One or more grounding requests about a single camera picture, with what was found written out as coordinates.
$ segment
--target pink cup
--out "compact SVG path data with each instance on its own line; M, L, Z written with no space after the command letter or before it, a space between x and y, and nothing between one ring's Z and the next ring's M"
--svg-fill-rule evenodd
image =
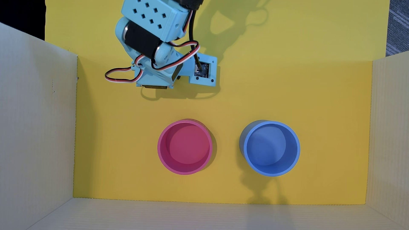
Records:
M170 124L161 133L157 152L162 164L179 175L202 170L211 158L213 144L207 127L193 119Z

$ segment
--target black cable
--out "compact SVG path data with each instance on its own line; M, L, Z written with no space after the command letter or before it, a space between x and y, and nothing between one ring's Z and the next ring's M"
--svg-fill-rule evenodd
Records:
M195 22L195 16L196 16L196 10L193 11L192 17L190 18L190 22L189 22L189 40L190 40L190 41L193 41L193 24L194 24L194 22ZM192 50L194 50L194 49L195 49L195 46L194 46L194 45L191 45L190 48L191 48ZM198 55L195 54L194 57L195 57L195 62L196 62L196 65L197 65L197 67L198 67L198 70L199 70L199 71L202 71L202 65L200 64Z

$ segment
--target corrugated plastic board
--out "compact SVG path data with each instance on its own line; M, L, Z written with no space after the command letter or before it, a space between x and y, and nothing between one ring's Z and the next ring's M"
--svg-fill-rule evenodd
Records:
M409 229L409 51L373 62L366 203Z
M73 198L29 230L403 230L367 205L249 205Z
M72 198L77 56L0 23L0 229Z

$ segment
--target blue bowl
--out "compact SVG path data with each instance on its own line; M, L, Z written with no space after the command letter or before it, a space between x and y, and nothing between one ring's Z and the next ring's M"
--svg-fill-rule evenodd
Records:
M240 151L256 172L264 176L281 176L297 163L300 141L287 125L259 120L244 128L240 135Z

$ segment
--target bowl rim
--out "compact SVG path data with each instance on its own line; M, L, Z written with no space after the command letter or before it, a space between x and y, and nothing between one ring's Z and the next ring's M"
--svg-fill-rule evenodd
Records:
M173 127L176 126L176 125L185 124L185 123L192 124L192 125L195 125L195 126L199 127L199 128L206 134L207 140L208 140L208 142L209 142L209 154L208 154L207 159L205 160L205 162L203 162L203 164L202 164L200 167L198 167L197 169L195 169L195 170L193 170L193 171L189 171L189 172L180 172L180 171L178 171L178 170L175 170L175 169L171 168L171 167L165 162L165 160L164 160L163 157L162 157L162 151L161 151L161 147L160 147L160 146L161 146L161 143L162 143L162 141L163 141L163 136L169 131L169 129L173 128ZM176 121L176 122L173 122L172 124L168 125L168 126L162 131L162 133L160 134L159 139L158 139L158 142L157 142L157 153L158 153L158 156L159 156L160 161L162 162L162 164L163 164L169 171L171 171L171 172L173 172L173 173L176 173L176 174L179 174L179 175L191 175L191 174L197 173L198 171L202 170L202 169L207 165L207 163L210 161L211 155L212 155L212 153L213 153L213 142L212 142L212 139L211 139L211 136L210 136L210 131L208 130L208 128L207 128L203 123L201 123L200 121L197 121L197 120L195 120L195 119L182 119L182 120L178 120L178 121Z
M254 166L254 164L251 162L251 160L249 159L249 156L248 156L248 153L247 153L247 144L248 144L248 141L249 141L250 136L253 134L253 132L254 132L256 129L258 129L258 128L262 127L262 126L268 125L268 124L280 125L280 126L286 128L286 129L287 129L288 131L290 131L290 133L294 136L295 142L297 143L297 155L296 155L296 157L295 157L294 162L293 162L293 163L291 164L291 166L288 167L286 170L284 170L284 171L282 171L282 172L279 172L279 173L276 173L276 174L266 173L266 172L263 172L263 171L257 169L257 168ZM281 122L267 121L267 120L265 120L265 121L260 122L260 123L258 123L257 125L255 125L255 126L247 133L246 138L245 138L245 140L244 140L244 144L243 144L243 151L244 151L244 157L246 158L247 163L250 165L250 167L251 167L253 170L255 170L256 172L258 172L259 174L264 175L264 176L281 176L281 175L284 175L284 174L288 173L290 170L292 170L292 169L294 168L295 164L298 162L298 159L299 159L299 157L300 157L300 151L301 151L301 150L300 150L300 141L299 141L297 135L295 134L295 132L294 132L288 125L286 125L286 124L284 124L284 123L281 123Z

